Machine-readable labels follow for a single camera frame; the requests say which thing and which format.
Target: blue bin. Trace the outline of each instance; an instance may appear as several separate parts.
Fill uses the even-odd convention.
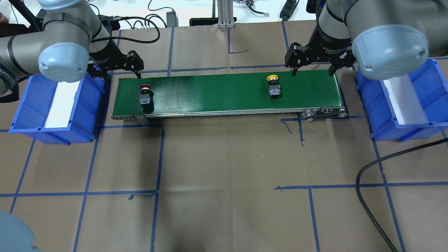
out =
[[[10,133],[23,133],[42,143],[63,145],[88,143],[95,138],[93,130],[101,95],[105,93],[104,80],[86,74],[78,85],[67,127],[45,128],[57,84],[41,74],[28,79]]]
[[[429,138],[448,128],[448,84],[437,60],[428,59],[409,73],[409,78],[427,118],[425,123],[398,123],[384,81],[367,79],[361,71],[358,72],[357,89],[370,120],[372,138],[404,142]]]

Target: braided black cable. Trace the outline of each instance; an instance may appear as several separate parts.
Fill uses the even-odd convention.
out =
[[[446,142],[448,142],[448,138],[444,138],[442,140],[435,141],[435,142],[432,142],[432,143],[422,144],[422,145],[419,145],[419,146],[416,146],[416,147],[413,147],[413,148],[406,149],[404,151],[400,151],[400,152],[396,152],[396,153],[384,156],[384,157],[379,158],[379,159],[369,163],[368,165],[364,166],[359,171],[358,175],[356,176],[356,194],[358,195],[358,199],[361,202],[361,205],[364,208],[364,210],[366,211],[366,213],[369,216],[370,220],[372,221],[373,225],[375,226],[375,228],[377,229],[377,231],[379,232],[379,234],[384,239],[384,241],[389,246],[389,248],[391,249],[392,252],[397,252],[397,249],[395,248],[395,246],[393,245],[393,243],[389,239],[389,237],[386,235],[384,230],[381,228],[381,226],[379,225],[378,221],[375,219],[375,217],[373,216],[372,212],[367,207],[367,204],[366,204],[366,202],[364,201],[364,198],[361,195],[361,190],[360,190],[361,176],[367,169],[369,169],[370,167],[378,164],[379,162],[382,162],[382,161],[387,160],[389,158],[400,156],[400,155],[403,155],[403,154],[406,154],[406,153],[409,153],[409,152],[417,151],[417,150],[420,150],[420,149],[424,149],[424,148],[427,148],[427,147],[431,147],[431,146],[438,145],[438,144],[441,144],[441,143],[446,143]]]

